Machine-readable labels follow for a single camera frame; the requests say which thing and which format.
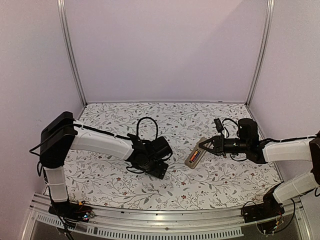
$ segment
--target vertical metal post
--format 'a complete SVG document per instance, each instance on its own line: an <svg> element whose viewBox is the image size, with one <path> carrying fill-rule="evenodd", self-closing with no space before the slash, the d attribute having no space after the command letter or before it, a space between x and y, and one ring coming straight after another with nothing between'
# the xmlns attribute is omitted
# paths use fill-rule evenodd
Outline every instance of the vertical metal post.
<svg viewBox="0 0 320 240"><path fill-rule="evenodd" d="M71 71L73 74L73 79L75 82L76 89L78 91L81 103L83 106L87 105L87 100L86 96L84 93L84 89L80 80L76 60L75 60L75 55L74 55L74 50L72 48L71 44L71 39L70 39L70 32L69 32L69 27L68 27L68 21L67 21L67 13L66 13L66 7L65 7L65 0L57 0L58 4L58 11L59 11L59 17L60 17L60 23L61 23L61 28L62 28L62 34L64 38L64 43L66 47L66 52L69 58L70 66L71 66Z"/></svg>
<svg viewBox="0 0 320 240"><path fill-rule="evenodd" d="M264 29L263 29L263 35L262 35L262 41L261 41L261 46L260 46L260 52L259 52L258 60L255 65L254 75L253 75L253 79L252 79L252 82L250 85L249 94L248 94L246 102L245 102L245 104L247 106L250 106L250 104L254 98L257 83L258 83L259 76L260 76L260 72L262 69L263 62L264 62L269 33L270 33L270 28L271 28L271 23L272 23L272 16L274 13L274 5L275 5L275 0L268 0L267 8L266 8L266 18L265 18L265 22L264 22Z"/></svg>

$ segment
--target floral patterned surface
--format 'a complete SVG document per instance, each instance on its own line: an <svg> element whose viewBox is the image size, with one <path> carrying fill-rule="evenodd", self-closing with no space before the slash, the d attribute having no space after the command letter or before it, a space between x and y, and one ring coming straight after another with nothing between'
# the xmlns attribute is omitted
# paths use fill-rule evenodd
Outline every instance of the floral patterned surface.
<svg viewBox="0 0 320 240"><path fill-rule="evenodd" d="M259 202L269 188L280 183L273 164L235 162L228 156L206 153L195 169L185 166L201 137L217 135L213 119L249 118L243 104L214 103L94 103L80 121L120 135L136 133L137 121L152 117L159 135L169 142L173 156L163 180L126 170L121 159L96 152L71 150L64 165L70 200L89 204L142 210L200 210ZM230 137L236 126L226 121ZM140 125L142 139L152 140L155 126Z"/></svg>

